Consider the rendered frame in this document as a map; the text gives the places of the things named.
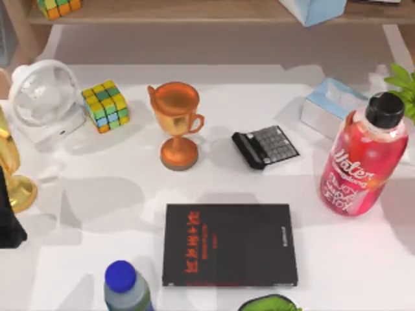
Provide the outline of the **pale blue tissue box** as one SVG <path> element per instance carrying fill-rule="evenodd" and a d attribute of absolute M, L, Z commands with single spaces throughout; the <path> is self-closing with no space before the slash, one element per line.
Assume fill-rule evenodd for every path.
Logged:
<path fill-rule="evenodd" d="M 306 96 L 300 119 L 323 136 L 335 139 L 349 112 L 365 106 L 368 98 L 351 87 L 326 78 Z"/>

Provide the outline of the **wooden shelf unit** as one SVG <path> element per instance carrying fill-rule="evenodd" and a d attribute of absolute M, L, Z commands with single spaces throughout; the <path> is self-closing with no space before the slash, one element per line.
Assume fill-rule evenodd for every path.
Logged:
<path fill-rule="evenodd" d="M 69 0 L 48 20 L 35 0 L 0 0 L 16 31 L 18 62 L 334 67 L 387 59 L 395 44 L 415 62 L 415 0 L 349 3 L 332 21 L 303 27 L 278 0 Z"/>

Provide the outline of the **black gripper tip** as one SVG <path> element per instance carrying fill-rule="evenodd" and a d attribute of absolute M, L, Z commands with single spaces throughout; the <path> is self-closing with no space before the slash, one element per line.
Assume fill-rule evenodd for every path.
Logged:
<path fill-rule="evenodd" d="M 27 233 L 14 214 L 0 166 L 0 249 L 16 249 L 27 240 Z"/>

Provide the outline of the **small colourful puzzle cube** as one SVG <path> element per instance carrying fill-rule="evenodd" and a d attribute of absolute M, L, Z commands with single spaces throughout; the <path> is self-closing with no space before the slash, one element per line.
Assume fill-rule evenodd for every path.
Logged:
<path fill-rule="evenodd" d="M 48 20 L 56 20 L 82 8 L 83 0 L 34 0 Z"/>

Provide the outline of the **green leafy plant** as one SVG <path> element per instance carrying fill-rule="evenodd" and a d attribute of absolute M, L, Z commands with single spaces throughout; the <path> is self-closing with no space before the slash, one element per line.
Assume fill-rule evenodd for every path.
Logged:
<path fill-rule="evenodd" d="M 405 116 L 415 125 L 415 71 L 409 73 L 399 64 L 390 65 L 393 75 L 384 78 L 384 81 L 396 87 L 390 93 L 397 95 L 404 103 Z"/>

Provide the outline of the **gold trophy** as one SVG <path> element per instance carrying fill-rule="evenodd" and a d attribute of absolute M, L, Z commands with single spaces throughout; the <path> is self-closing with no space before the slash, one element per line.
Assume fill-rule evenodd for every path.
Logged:
<path fill-rule="evenodd" d="M 5 175 L 6 187 L 12 210 L 20 213 L 35 201 L 35 182 L 25 176 L 15 175 L 20 167 L 20 155 L 12 137 L 5 114 L 0 106 L 0 165 Z"/>

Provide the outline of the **grey bottle with blue cap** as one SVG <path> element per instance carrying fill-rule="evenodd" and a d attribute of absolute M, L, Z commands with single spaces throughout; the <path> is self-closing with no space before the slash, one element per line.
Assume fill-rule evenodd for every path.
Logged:
<path fill-rule="evenodd" d="M 109 311 L 155 311 L 148 282 L 125 260 L 106 268 L 104 301 Z"/>

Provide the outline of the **large colourful puzzle cube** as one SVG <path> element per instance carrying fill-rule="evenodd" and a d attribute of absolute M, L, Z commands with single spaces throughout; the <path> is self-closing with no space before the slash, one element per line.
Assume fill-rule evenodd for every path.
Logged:
<path fill-rule="evenodd" d="M 81 95 L 99 133 L 114 130 L 130 121 L 126 99 L 113 80 L 84 89 Z"/>

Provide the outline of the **light blue and white box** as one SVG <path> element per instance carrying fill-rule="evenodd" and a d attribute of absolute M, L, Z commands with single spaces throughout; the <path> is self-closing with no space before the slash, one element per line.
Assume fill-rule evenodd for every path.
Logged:
<path fill-rule="evenodd" d="M 303 26 L 311 27 L 341 16 L 347 0 L 278 0 Z"/>

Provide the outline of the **black book with red lettering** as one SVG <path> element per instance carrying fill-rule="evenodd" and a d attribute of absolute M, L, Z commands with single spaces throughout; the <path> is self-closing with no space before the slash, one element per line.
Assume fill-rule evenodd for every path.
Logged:
<path fill-rule="evenodd" d="M 269 203 L 170 203 L 164 286 L 296 286 L 290 207 Z"/>

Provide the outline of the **bronze trophy cup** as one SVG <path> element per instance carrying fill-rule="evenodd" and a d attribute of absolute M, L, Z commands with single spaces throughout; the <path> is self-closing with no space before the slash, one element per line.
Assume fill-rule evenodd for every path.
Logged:
<path fill-rule="evenodd" d="M 158 124 L 170 136 L 161 146 L 161 162 L 173 171 L 190 169 L 198 160 L 198 147 L 186 135 L 198 133 L 205 123 L 205 116 L 197 113 L 197 90 L 184 82 L 167 82 L 147 91 Z"/>

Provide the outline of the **black calculator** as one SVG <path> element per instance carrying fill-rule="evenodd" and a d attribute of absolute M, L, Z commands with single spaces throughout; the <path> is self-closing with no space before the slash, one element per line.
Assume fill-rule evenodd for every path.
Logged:
<path fill-rule="evenodd" d="M 248 133 L 235 132 L 231 139 L 248 166 L 254 170 L 264 170 L 269 165 L 300 155 L 278 125 Z"/>

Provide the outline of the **green plant in black pot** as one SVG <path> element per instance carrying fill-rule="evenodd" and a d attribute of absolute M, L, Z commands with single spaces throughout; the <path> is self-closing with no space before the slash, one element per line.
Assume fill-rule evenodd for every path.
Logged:
<path fill-rule="evenodd" d="M 237 311 L 303 311 L 283 295 L 270 294 L 243 303 Z"/>

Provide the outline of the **red bottle with black cap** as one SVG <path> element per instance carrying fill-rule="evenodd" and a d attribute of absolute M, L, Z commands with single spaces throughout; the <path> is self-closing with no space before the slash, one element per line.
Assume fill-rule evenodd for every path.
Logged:
<path fill-rule="evenodd" d="M 404 113 L 401 98 L 387 91 L 344 119 L 320 179 L 320 197 L 332 211 L 359 216 L 376 203 L 407 147 Z"/>

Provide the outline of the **white desk fan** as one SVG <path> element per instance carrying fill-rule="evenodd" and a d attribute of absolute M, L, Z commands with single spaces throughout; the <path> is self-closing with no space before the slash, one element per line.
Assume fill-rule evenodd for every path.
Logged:
<path fill-rule="evenodd" d="M 56 148 L 86 121 L 78 81 L 58 60 L 17 67 L 8 103 L 11 124 L 39 151 Z"/>

